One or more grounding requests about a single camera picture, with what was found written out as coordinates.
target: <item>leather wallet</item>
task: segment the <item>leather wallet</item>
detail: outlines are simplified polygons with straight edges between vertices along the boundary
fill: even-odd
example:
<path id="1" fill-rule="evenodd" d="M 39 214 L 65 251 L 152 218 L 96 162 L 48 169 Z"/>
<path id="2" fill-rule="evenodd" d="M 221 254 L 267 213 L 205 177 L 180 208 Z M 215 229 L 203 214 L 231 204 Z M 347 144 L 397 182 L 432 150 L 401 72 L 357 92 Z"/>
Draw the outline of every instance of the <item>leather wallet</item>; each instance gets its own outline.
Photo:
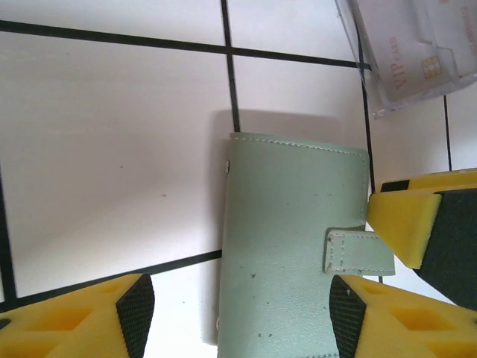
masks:
<path id="1" fill-rule="evenodd" d="M 365 151 L 232 134 L 221 264 L 220 358 L 338 357 L 334 274 L 394 274 L 364 231 Z"/>

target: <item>wallet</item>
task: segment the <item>wallet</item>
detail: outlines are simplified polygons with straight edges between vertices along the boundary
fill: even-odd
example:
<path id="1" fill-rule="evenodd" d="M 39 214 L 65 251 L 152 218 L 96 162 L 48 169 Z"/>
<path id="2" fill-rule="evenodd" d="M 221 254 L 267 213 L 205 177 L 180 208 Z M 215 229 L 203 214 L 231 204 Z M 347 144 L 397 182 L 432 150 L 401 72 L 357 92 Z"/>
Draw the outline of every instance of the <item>wallet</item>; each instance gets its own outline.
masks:
<path id="1" fill-rule="evenodd" d="M 338 357 L 333 276 L 394 274 L 364 231 L 367 152 L 240 133 L 227 168 L 218 357 Z"/>

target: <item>white tile floor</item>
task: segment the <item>white tile floor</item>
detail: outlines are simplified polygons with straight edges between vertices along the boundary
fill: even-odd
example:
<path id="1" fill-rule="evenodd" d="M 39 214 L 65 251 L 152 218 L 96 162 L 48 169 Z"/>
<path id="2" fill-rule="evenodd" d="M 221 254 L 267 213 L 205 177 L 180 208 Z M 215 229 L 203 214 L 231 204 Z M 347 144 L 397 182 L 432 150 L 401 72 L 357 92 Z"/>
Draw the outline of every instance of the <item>white tile floor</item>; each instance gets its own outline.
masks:
<path id="1" fill-rule="evenodd" d="M 236 47 L 353 58 L 333 0 L 229 0 L 229 12 Z M 7 0 L 0 20 L 225 43 L 219 0 Z M 0 43 L 0 164 L 20 296 L 220 248 L 233 129 L 224 54 L 2 32 Z M 357 69 L 233 59 L 243 131 L 367 147 Z M 454 169 L 477 166 L 476 96 L 474 86 L 447 98 Z M 376 187 L 449 170 L 442 98 L 371 119 L 370 135 Z M 146 357 L 215 356 L 218 267 L 154 276 L 151 334 L 161 338 Z M 385 283 L 443 299 L 399 263 Z"/>

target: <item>wallet strap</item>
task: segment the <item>wallet strap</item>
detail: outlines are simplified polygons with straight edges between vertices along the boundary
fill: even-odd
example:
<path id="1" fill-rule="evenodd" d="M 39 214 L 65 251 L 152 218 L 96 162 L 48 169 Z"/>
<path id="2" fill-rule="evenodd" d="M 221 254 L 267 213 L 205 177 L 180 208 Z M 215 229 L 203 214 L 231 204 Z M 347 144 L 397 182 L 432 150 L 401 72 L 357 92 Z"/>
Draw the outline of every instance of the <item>wallet strap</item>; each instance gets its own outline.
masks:
<path id="1" fill-rule="evenodd" d="M 394 254 L 374 232 L 335 230 L 326 235 L 327 274 L 394 275 Z"/>

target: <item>floor tile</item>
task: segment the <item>floor tile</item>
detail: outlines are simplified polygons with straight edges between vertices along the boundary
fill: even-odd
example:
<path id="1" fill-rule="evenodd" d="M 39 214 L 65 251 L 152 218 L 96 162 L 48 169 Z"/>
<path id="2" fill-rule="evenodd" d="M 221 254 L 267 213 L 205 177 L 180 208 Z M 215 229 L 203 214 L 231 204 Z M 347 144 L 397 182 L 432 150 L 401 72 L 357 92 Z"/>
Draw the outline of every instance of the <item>floor tile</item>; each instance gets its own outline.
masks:
<path id="1" fill-rule="evenodd" d="M 229 0 L 234 47 L 354 61 L 335 0 Z"/>
<path id="2" fill-rule="evenodd" d="M 414 271 L 405 267 L 397 257 L 394 257 L 394 264 L 396 266 L 396 276 L 383 277 L 383 283 L 452 304 L 451 300 L 430 286 L 426 281 L 421 280 Z"/>
<path id="3" fill-rule="evenodd" d="M 449 170 L 443 99 L 371 119 L 376 190 L 390 180 Z"/>
<path id="4" fill-rule="evenodd" d="M 217 357 L 220 260 L 156 274 L 156 303 L 144 358 Z"/>
<path id="5" fill-rule="evenodd" d="M 1 19 L 115 34 L 224 44 L 219 0 L 4 0 Z"/>
<path id="6" fill-rule="evenodd" d="M 452 169 L 477 167 L 477 84 L 447 96 Z"/>
<path id="7" fill-rule="evenodd" d="M 0 34 L 19 295 L 221 247 L 224 55 Z"/>
<path id="8" fill-rule="evenodd" d="M 366 148 L 357 69 L 234 60 L 242 131 Z"/>

